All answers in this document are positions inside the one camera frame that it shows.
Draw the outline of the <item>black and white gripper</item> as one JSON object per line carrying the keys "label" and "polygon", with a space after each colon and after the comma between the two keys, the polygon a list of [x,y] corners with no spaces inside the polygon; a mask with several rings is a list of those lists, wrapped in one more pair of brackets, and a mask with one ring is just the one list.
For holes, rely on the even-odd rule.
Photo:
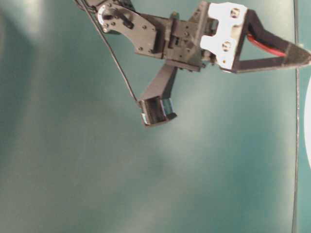
{"label": "black and white gripper", "polygon": [[200,2],[190,19],[133,14],[135,53],[165,59],[173,66],[198,71],[204,61],[232,72],[247,21],[247,38],[278,57],[310,57],[307,50],[267,31],[257,13],[244,5]]}

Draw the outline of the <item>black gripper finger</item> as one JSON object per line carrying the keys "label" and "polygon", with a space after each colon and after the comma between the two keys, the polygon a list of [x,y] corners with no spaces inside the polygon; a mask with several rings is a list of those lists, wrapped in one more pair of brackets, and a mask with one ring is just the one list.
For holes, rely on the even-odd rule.
{"label": "black gripper finger", "polygon": [[300,68],[311,64],[310,53],[291,53],[286,57],[264,58],[237,61],[232,67],[233,73],[258,72],[276,69]]}

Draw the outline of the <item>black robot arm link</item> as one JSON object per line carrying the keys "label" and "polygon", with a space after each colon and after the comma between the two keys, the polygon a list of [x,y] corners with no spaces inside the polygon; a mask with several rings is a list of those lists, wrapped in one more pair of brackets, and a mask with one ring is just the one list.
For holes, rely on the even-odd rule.
{"label": "black robot arm link", "polygon": [[96,24],[97,23],[101,26],[102,31],[104,33],[108,33],[109,29],[109,24],[111,26],[116,26],[116,23],[113,22],[112,20],[117,20],[120,19],[122,22],[122,25],[125,26],[128,29],[133,29],[134,24],[131,22],[125,14],[123,14],[120,10],[118,9],[112,9],[111,7],[108,8],[108,5],[110,3],[105,3],[103,4],[100,8],[103,10],[98,10],[96,6],[94,5],[89,5],[86,0],[74,0],[73,1],[79,9],[82,11],[87,12],[88,14],[96,17]]}

